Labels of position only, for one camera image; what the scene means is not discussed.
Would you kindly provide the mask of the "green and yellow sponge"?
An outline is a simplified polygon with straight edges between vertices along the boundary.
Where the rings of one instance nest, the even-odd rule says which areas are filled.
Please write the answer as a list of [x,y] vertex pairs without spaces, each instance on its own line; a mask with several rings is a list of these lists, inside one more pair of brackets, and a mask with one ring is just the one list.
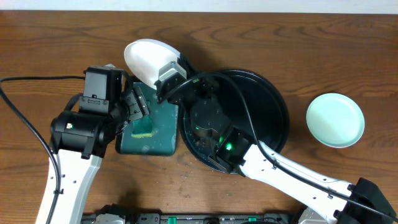
[[131,136],[133,138],[149,138],[154,134],[152,120],[149,117],[143,117],[133,122]]

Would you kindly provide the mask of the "white plate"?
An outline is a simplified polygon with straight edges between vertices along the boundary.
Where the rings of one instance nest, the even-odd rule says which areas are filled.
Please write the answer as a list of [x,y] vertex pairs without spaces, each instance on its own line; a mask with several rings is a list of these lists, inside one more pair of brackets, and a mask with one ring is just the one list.
[[130,71],[154,90],[159,70],[171,61],[176,62],[179,57],[178,50],[154,39],[139,39],[124,49],[124,60]]

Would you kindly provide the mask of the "pale green plate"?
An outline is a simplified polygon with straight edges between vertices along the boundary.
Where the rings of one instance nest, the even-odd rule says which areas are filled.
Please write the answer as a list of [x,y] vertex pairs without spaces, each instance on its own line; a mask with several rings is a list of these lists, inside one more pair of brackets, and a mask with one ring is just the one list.
[[341,149],[357,143],[365,129],[361,108],[339,93],[325,93],[308,106],[305,116],[312,136],[320,143]]

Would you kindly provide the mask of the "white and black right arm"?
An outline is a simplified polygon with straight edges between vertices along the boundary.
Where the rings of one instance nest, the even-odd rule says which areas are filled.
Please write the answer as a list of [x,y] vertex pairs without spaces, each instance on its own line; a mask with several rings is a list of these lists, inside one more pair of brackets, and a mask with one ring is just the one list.
[[333,179],[291,161],[258,135],[274,132],[256,122],[239,83],[223,73],[173,73],[155,80],[157,99],[179,105],[214,169],[271,185],[317,212],[327,223],[395,223],[397,215],[374,183]]

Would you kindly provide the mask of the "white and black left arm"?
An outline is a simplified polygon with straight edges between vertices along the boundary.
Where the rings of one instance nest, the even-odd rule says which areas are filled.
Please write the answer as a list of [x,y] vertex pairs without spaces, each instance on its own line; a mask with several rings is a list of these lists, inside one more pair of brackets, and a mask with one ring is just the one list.
[[108,144],[149,113],[138,86],[80,93],[50,126],[49,172],[37,223],[80,223]]

